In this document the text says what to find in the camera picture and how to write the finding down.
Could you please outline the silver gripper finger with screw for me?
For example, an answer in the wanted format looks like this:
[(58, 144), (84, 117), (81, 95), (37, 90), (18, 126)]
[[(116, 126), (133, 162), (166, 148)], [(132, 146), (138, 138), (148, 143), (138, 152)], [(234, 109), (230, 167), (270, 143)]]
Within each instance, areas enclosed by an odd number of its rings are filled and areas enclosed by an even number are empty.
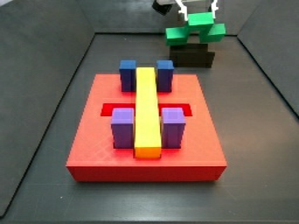
[(218, 2), (218, 0), (212, 0), (210, 5), (209, 5), (209, 10), (210, 10), (213, 18), (216, 18), (216, 11), (218, 9), (217, 2)]

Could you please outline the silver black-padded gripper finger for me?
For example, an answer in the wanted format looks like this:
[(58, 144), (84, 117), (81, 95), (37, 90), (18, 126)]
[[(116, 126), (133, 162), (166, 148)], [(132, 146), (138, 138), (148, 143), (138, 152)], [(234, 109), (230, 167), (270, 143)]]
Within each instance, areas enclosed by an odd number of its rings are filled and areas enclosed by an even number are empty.
[(188, 10), (186, 6), (182, 4), (182, 0), (174, 0), (177, 6), (180, 7), (178, 13), (182, 14), (184, 21), (188, 21)]

